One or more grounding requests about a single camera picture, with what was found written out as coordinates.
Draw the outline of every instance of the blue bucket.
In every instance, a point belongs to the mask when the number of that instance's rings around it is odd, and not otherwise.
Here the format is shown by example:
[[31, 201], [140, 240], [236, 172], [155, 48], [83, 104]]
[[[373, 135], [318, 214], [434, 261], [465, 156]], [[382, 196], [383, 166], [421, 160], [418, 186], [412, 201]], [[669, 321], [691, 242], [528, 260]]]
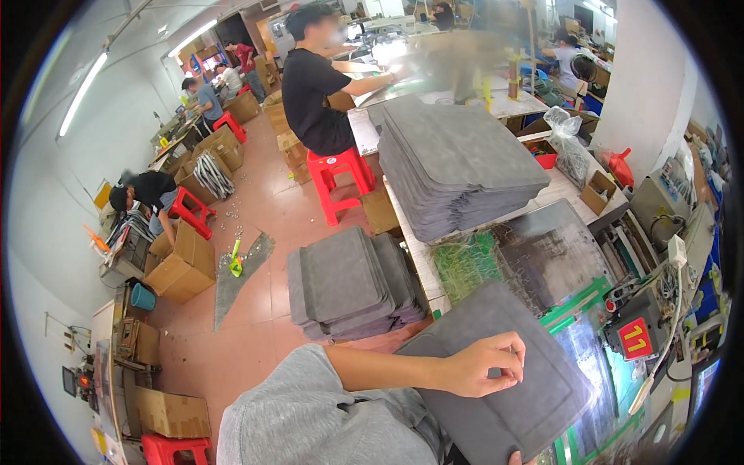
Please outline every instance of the blue bucket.
[[152, 310], [155, 308], [155, 296], [140, 283], [136, 283], [132, 290], [132, 305], [145, 310]]

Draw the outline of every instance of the woman in white shirt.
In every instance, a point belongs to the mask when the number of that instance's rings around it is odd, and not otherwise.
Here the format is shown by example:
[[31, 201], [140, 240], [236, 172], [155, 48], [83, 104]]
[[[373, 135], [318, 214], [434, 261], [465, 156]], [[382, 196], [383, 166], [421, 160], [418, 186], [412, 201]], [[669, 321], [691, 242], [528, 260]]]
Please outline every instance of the woman in white shirt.
[[575, 97], [576, 85], [579, 83], [579, 80], [574, 76], [574, 72], [571, 71], [571, 61], [576, 57], [576, 53], [578, 52], [576, 49], [578, 40], [574, 36], [569, 36], [566, 29], [556, 31], [555, 40], [558, 48], [543, 48], [542, 55], [545, 57], [555, 57], [558, 60], [560, 69], [558, 82], [566, 88], [565, 90], [568, 95]]
[[240, 73], [237, 72], [237, 69], [230, 68], [225, 63], [220, 63], [215, 67], [217, 72], [220, 74], [220, 77], [223, 81], [225, 81], [225, 84], [227, 84], [228, 91], [225, 95], [225, 100], [232, 100], [237, 95], [237, 92], [243, 88], [243, 82], [240, 79]]

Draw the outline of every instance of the man in black t-shirt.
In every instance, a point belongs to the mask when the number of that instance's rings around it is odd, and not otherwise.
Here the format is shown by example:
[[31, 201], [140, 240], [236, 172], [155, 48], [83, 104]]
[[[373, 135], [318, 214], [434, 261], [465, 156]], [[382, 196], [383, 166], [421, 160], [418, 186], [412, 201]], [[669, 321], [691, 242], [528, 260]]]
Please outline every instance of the man in black t-shirt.
[[147, 207], [145, 216], [150, 221], [150, 232], [156, 237], [164, 232], [171, 246], [175, 247], [176, 235], [168, 219], [168, 211], [176, 200], [173, 176], [160, 171], [146, 171], [128, 180], [126, 187], [114, 187], [109, 193], [109, 203], [119, 213], [131, 210], [135, 200]]
[[452, 7], [449, 6], [449, 3], [445, 1], [434, 6], [434, 11], [429, 15], [429, 18], [434, 21], [434, 25], [440, 31], [449, 31], [455, 26], [455, 14], [452, 12]]
[[354, 146], [349, 118], [331, 109], [326, 96], [338, 91], [359, 96], [389, 84], [391, 74], [353, 80], [343, 73], [380, 71], [375, 65], [330, 61], [323, 57], [339, 31], [326, 4], [308, 3], [289, 14], [286, 29], [297, 45], [287, 54], [282, 99], [289, 128], [302, 144], [319, 156], [334, 156]]

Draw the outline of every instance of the green dustpan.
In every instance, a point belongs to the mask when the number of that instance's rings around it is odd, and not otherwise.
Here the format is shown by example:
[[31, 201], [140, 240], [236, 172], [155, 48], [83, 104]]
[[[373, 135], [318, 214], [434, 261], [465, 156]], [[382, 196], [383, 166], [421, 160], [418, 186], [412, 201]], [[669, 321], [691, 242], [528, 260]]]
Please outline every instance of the green dustpan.
[[230, 262], [230, 271], [236, 278], [243, 273], [243, 259], [237, 256], [238, 247], [240, 247], [240, 239], [235, 241], [235, 247], [233, 247], [233, 260]]

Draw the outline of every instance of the red sign with yellow number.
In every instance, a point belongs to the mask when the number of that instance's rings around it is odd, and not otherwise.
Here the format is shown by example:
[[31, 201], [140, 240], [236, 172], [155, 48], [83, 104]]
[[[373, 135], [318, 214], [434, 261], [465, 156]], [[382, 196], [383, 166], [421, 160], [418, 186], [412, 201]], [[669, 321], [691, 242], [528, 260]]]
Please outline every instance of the red sign with yellow number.
[[643, 318], [637, 318], [620, 328], [618, 335], [623, 344], [625, 360], [639, 359], [653, 353], [651, 338]]

